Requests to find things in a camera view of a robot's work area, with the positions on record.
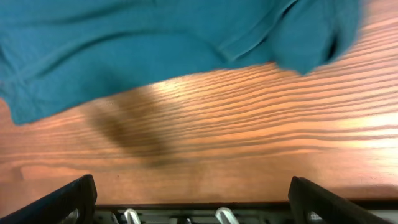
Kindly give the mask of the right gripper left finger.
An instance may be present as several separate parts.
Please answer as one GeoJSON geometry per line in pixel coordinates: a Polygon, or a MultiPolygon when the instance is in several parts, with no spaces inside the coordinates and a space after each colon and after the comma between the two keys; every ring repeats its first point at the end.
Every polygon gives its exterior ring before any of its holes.
{"type": "Polygon", "coordinates": [[[58,190],[3,218],[4,224],[53,224],[77,211],[77,223],[92,223],[97,191],[92,175],[83,175],[58,190]]]}

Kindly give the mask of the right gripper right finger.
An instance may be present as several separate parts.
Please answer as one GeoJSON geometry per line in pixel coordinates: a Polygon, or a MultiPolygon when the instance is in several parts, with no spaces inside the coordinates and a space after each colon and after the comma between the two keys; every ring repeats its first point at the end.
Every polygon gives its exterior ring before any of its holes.
{"type": "Polygon", "coordinates": [[[310,214],[313,212],[326,223],[389,224],[387,220],[303,177],[292,177],[288,199],[297,223],[310,223],[310,214]]]}

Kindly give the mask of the blue polo shirt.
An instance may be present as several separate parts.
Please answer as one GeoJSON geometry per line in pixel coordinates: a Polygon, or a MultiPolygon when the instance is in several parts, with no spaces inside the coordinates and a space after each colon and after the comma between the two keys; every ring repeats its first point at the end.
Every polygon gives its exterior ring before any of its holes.
{"type": "Polygon", "coordinates": [[[8,0],[1,98],[27,124],[191,73],[274,62],[301,75],[355,42],[360,0],[8,0]]]}

